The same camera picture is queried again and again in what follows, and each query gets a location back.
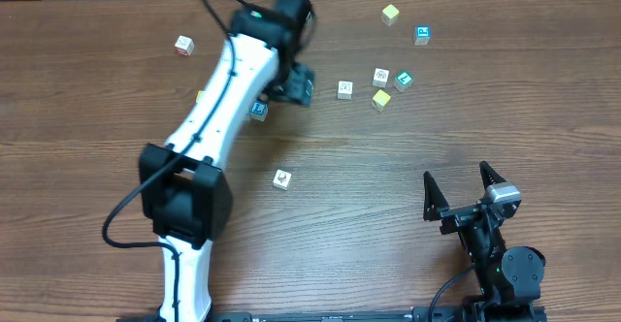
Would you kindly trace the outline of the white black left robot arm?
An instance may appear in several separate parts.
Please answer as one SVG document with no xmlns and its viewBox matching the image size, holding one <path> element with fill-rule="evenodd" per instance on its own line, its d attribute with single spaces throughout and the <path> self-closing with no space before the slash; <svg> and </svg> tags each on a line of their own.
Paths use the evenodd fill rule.
<svg viewBox="0 0 621 322">
<path fill-rule="evenodd" d="M 164 254 L 164 301 L 157 321 L 205 321 L 211 250 L 233 203 L 224 170 L 245 118 L 262 96 L 307 106 L 313 71 L 296 61 L 312 28 L 310 0 L 276 0 L 271 9 L 243 3 L 200 99 L 162 146 L 139 159 L 143 212 Z"/>
</svg>

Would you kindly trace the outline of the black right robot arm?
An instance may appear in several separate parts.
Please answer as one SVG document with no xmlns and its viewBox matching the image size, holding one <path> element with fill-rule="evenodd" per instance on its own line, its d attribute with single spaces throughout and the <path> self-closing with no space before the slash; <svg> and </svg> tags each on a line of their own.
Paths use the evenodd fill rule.
<svg viewBox="0 0 621 322">
<path fill-rule="evenodd" d="M 423 219 L 439 221 L 444 235 L 457 234 L 471 265 L 449 279 L 427 308 L 415 308 L 428 321 L 545 321 L 545 309 L 534 306 L 541 295 L 546 259 L 530 246 L 508 248 L 500 231 L 522 202 L 521 191 L 487 162 L 479 163 L 483 196 L 471 206 L 453 209 L 437 182 L 426 172 Z M 459 306 L 438 307 L 441 295 L 466 275 L 476 275 L 480 294 Z"/>
</svg>

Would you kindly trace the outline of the white block red side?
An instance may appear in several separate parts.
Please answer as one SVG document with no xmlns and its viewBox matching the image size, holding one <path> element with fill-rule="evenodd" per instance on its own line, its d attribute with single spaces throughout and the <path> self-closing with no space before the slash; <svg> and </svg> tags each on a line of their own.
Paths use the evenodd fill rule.
<svg viewBox="0 0 621 322">
<path fill-rule="evenodd" d="M 175 42 L 176 52 L 183 56 L 190 56 L 194 50 L 194 42 L 191 38 L 179 35 Z"/>
</svg>

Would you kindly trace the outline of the acorn wooden block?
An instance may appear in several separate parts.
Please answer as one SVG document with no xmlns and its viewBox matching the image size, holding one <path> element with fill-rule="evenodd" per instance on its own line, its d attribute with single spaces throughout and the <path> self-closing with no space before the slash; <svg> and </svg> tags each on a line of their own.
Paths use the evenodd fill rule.
<svg viewBox="0 0 621 322">
<path fill-rule="evenodd" d="M 292 175 L 283 170 L 277 170 L 273 179 L 273 186 L 281 189 L 287 190 L 290 184 Z"/>
</svg>

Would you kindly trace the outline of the green top block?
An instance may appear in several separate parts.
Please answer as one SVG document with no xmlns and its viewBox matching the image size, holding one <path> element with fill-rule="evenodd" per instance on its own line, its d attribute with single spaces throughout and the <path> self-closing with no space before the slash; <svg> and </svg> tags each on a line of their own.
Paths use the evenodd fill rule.
<svg viewBox="0 0 621 322">
<path fill-rule="evenodd" d="M 408 71 L 401 71 L 394 79 L 394 86 L 399 92 L 404 92 L 414 83 L 414 76 Z"/>
</svg>

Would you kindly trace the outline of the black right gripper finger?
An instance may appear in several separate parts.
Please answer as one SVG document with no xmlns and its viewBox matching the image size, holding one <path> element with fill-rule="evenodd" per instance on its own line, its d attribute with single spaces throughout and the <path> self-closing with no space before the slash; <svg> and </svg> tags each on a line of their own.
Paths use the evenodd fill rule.
<svg viewBox="0 0 621 322">
<path fill-rule="evenodd" d="M 481 161 L 479 163 L 479 171 L 485 190 L 492 185 L 504 184 L 507 182 L 491 167 L 487 161 Z"/>
<path fill-rule="evenodd" d="M 423 180 L 425 192 L 423 219 L 425 221 L 441 220 L 442 214 L 449 210 L 449 204 L 430 172 L 423 174 Z"/>
</svg>

